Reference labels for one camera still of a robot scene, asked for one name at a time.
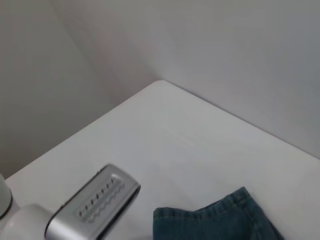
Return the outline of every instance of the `white wall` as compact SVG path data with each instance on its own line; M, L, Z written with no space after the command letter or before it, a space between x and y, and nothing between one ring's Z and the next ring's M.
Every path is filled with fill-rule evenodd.
M0 1L0 173L9 177L113 105L48 0Z
M115 103L165 79L320 158L319 0L51 1Z

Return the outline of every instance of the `white table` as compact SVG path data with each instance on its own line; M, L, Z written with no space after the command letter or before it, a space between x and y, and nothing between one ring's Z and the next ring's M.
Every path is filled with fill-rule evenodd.
M107 163L142 186L107 239L151 240L156 207L196 210L241 186L284 237L320 239L320 161L165 81L6 182L20 206L54 212Z

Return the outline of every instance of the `jeans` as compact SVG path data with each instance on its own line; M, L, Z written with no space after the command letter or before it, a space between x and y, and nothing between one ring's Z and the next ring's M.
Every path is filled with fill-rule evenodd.
M153 212L154 240L282 240L245 187L196 211Z

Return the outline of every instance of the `silver device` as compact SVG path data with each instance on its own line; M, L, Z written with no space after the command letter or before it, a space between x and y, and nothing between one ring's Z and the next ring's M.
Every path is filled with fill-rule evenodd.
M108 164L52 216L47 240L103 240L140 191L139 183Z

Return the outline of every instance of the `blue denim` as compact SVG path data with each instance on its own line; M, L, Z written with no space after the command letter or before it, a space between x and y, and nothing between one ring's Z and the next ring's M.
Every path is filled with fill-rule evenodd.
M282 240L245 187L196 211L153 212L153 240Z

